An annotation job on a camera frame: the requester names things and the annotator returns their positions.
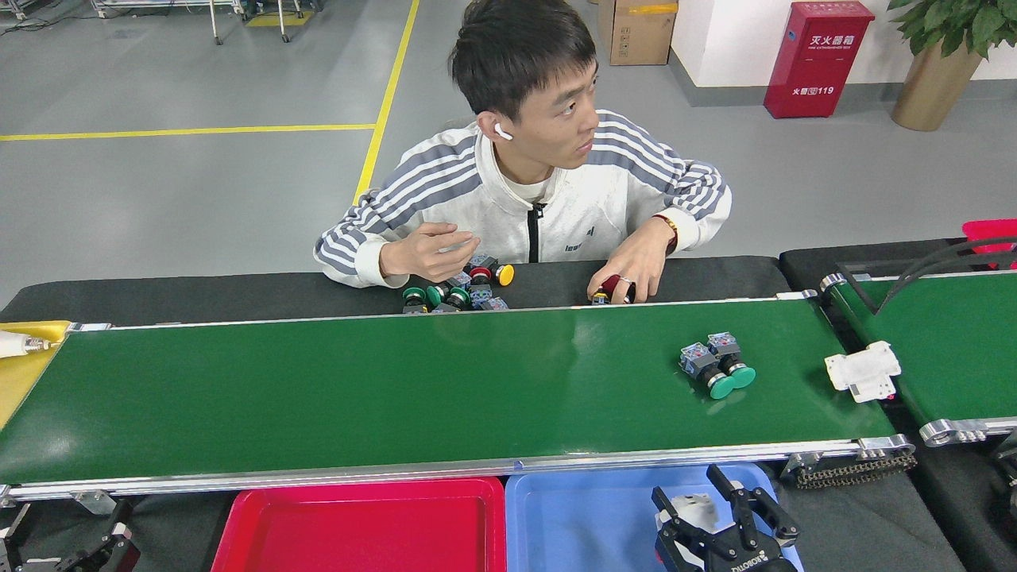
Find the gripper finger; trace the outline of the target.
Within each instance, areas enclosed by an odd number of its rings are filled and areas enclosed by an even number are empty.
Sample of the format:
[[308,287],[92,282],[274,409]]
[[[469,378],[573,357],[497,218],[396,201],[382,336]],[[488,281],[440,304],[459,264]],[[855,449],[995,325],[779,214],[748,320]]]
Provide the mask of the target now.
[[131,513],[130,500],[117,500],[102,538],[62,558],[60,571],[132,571],[141,551],[132,544],[132,533],[127,526]]
[[32,504],[23,504],[11,524],[1,530],[1,571],[21,571],[23,558],[22,544],[29,534],[29,517]]

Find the person's left hand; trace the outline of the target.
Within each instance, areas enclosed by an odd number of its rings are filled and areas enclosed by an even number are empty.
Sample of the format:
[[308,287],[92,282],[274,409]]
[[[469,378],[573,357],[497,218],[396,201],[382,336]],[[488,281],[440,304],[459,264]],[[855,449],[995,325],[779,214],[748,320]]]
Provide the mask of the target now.
[[675,229],[664,218],[651,217],[610,254],[587,286],[587,297],[611,276],[620,279],[613,291],[613,303],[646,303],[659,287],[669,244],[676,238]]

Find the person's right hand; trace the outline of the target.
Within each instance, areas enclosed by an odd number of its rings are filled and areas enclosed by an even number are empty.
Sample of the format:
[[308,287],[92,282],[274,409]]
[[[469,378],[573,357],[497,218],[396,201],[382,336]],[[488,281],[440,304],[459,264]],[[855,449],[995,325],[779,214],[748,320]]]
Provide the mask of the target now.
[[462,271],[480,243],[478,235],[453,223],[423,223],[406,238],[381,247],[379,270],[382,276],[417,275],[442,282]]

